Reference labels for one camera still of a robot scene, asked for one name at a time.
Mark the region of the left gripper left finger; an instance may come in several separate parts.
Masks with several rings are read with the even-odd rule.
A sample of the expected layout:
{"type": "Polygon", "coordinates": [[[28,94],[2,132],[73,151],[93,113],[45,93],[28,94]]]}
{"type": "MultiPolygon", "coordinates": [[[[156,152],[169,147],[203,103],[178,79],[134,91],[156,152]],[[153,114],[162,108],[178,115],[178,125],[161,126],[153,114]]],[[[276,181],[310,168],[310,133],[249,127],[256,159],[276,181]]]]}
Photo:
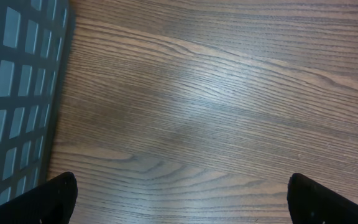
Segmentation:
{"type": "Polygon", "coordinates": [[[0,205],[0,224],[69,223],[77,196],[78,187],[74,174],[64,172],[0,205]]]}

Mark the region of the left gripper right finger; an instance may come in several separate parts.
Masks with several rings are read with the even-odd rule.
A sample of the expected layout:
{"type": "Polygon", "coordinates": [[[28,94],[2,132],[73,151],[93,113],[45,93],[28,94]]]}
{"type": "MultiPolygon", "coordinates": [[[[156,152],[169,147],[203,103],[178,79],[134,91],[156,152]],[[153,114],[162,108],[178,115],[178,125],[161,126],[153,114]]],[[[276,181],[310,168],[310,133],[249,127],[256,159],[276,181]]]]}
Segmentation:
{"type": "Polygon", "coordinates": [[[287,202],[293,224],[358,224],[358,204],[301,173],[290,177],[287,202]]]}

